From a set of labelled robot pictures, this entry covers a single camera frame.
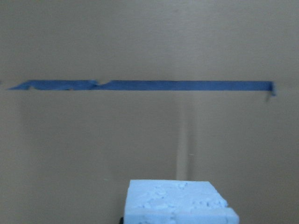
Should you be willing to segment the brown paper table cover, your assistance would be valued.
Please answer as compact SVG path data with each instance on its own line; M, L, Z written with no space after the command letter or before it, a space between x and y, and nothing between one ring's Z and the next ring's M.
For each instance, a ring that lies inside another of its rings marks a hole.
M28 80L268 91L9 90ZM0 221L116 224L131 179L209 181L242 224L299 221L296 0L3 0Z

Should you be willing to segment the light blue foam block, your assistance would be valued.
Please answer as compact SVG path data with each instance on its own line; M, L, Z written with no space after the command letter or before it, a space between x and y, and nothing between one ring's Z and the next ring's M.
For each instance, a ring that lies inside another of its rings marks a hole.
M240 218L207 181L131 180L125 224L238 224Z

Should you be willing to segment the short blue tape strip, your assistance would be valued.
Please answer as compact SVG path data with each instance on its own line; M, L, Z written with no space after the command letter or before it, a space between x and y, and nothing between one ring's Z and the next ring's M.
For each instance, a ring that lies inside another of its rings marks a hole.
M113 80L100 84L96 80L28 80L9 90L43 91L268 91L277 95L273 81L140 81Z

